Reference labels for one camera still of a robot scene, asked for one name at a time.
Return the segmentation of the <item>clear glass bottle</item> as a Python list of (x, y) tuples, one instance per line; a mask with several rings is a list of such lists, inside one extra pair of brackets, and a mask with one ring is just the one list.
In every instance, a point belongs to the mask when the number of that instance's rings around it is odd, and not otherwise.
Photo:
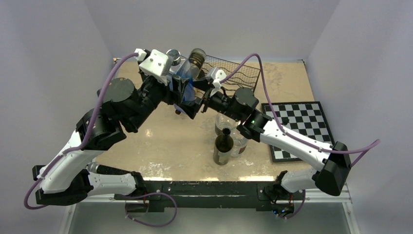
[(190, 78), (197, 79), (205, 60), (206, 60), (206, 53), (203, 49), (194, 48), (191, 51), (188, 57), (188, 61), (190, 65), (188, 74), (190, 75)]

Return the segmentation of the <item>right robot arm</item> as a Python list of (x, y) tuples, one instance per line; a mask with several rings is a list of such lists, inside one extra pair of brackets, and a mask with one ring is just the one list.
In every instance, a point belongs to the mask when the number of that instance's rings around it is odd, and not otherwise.
[(179, 107), (191, 118), (201, 106), (213, 109), (238, 121), (237, 130), (247, 139), (285, 150), (311, 165), (307, 170), (281, 172), (273, 186), (277, 197), (286, 198), (299, 190), (314, 188), (332, 196), (341, 194), (352, 167), (345, 144), (337, 142), (331, 146), (280, 126), (277, 117), (257, 110), (259, 101), (249, 88), (238, 88), (231, 97), (212, 91), (209, 88), (202, 97), (182, 101)]

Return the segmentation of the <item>blue square glass bottle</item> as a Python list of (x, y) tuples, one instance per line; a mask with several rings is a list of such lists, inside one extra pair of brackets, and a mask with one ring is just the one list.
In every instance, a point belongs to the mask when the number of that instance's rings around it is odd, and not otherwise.
[[(168, 76), (178, 75), (182, 78), (189, 78), (190, 81), (189, 81), (189, 84), (186, 87), (183, 101), (192, 101), (192, 100), (194, 100), (195, 92), (194, 92), (194, 89), (193, 89), (193, 86), (192, 86), (192, 80), (193, 79), (190, 78), (190, 75), (188, 74), (188, 71), (190, 69), (188, 57), (182, 56), (180, 54), (180, 52), (176, 49), (168, 50), (167, 55), (172, 57), (172, 65), (169, 69), (169, 75)], [(184, 113), (182, 111), (182, 109), (179, 108), (179, 104), (178, 105), (173, 104), (173, 105), (176, 109), (177, 114)]]

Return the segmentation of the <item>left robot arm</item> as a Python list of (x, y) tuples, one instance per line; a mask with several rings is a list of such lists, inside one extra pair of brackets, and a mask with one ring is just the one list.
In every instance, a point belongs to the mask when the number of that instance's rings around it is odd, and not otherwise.
[(140, 88), (127, 78), (111, 80), (98, 92), (102, 104), (87, 112), (62, 151), (47, 165), (33, 168), (39, 205), (68, 206), (93, 195), (140, 199), (147, 191), (142, 175), (120, 169), (92, 169), (93, 160), (136, 133), (160, 102), (182, 101), (189, 79), (172, 77), (173, 88), (146, 77)]

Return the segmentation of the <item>black wire wine rack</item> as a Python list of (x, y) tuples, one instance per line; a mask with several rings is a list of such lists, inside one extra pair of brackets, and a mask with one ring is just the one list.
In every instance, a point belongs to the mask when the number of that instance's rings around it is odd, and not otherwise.
[[(238, 63), (207, 55), (197, 78), (205, 77), (207, 73), (215, 67), (222, 69), (227, 75), (230, 75), (238, 66)], [(261, 70), (259, 68), (244, 64), (229, 80), (225, 81), (222, 86), (229, 96), (233, 95), (238, 88), (249, 88), (252, 92), (255, 92), (260, 76)]]

